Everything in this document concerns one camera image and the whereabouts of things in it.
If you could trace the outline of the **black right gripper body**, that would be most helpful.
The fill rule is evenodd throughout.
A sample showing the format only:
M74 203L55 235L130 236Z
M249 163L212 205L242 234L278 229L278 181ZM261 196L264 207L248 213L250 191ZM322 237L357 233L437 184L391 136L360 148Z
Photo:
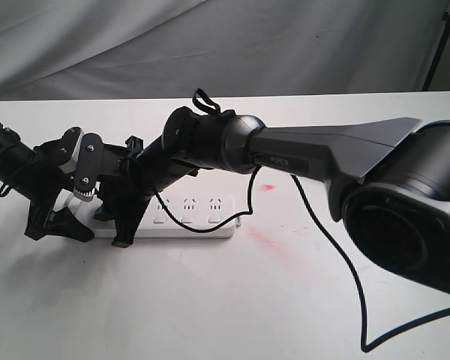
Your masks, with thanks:
M143 214L161 189L161 138L144 146L131 136L126 145L105 146L108 169L100 180L98 214Z

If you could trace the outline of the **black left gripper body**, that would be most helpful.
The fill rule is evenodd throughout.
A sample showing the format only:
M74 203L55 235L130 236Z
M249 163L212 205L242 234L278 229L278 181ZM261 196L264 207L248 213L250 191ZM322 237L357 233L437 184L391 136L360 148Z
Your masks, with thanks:
M57 164L59 139L34 147L36 156L25 170L31 180L30 205L25 235L31 239L42 239L45 223L54 209L56 200L65 189L65 174Z

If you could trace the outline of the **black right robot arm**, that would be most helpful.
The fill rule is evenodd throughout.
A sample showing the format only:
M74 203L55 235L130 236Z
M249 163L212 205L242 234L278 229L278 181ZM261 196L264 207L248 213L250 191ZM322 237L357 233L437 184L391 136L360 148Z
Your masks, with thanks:
M100 188L100 221L128 246L149 200L201 169L248 174L269 167L322 182L333 221L373 263L450 294L450 121L267 127L232 110L183 106L147 148L127 144L118 168L131 184Z

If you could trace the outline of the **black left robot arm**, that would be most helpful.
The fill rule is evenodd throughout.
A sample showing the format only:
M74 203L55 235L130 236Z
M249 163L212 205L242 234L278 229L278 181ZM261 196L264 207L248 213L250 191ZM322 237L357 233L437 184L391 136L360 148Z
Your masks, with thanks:
M60 169L56 157L72 153L58 139L29 148L0 122L0 198L16 191L29 200L25 235L31 239L61 236L88 242L94 238L67 206L53 209L61 191L72 191L74 186L72 172Z

